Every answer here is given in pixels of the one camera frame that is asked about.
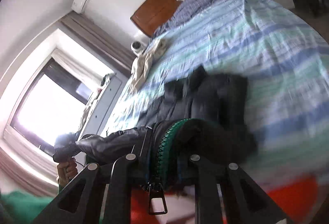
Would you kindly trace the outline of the person's left hand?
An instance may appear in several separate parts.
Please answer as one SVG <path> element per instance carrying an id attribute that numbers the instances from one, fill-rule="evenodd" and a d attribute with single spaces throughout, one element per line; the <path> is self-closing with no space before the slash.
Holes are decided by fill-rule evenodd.
<path id="1" fill-rule="evenodd" d="M 61 162 L 57 165 L 59 181 L 68 181 L 73 179 L 78 174 L 77 163 L 75 158 L 70 158 L 66 162 Z"/>

